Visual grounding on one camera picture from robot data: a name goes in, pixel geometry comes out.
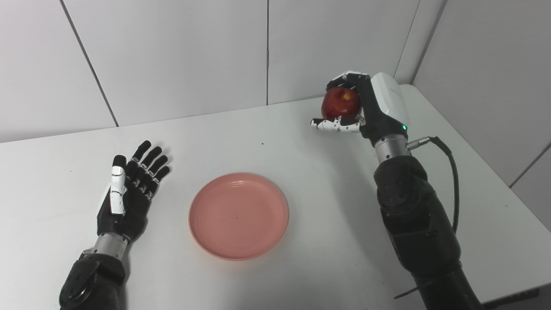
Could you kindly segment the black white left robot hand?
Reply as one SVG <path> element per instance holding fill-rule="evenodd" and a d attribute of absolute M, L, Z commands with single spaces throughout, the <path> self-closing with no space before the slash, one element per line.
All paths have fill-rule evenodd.
<path fill-rule="evenodd" d="M 170 173 L 168 157 L 159 146 L 143 141 L 134 155 L 113 159 L 108 190 L 97 216 L 99 236 L 114 233 L 135 241 L 145 230 L 152 200 Z"/>

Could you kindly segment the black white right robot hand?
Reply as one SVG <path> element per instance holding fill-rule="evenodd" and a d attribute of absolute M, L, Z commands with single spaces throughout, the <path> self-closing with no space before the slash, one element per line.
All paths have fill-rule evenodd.
<path fill-rule="evenodd" d="M 372 145 L 387 135 L 408 137 L 409 116 L 405 98 L 391 75 L 379 72 L 369 76 L 346 71 L 329 81 L 325 90 L 351 91 L 359 110 L 347 115 L 313 118 L 311 127 L 328 132 L 359 132 Z"/>

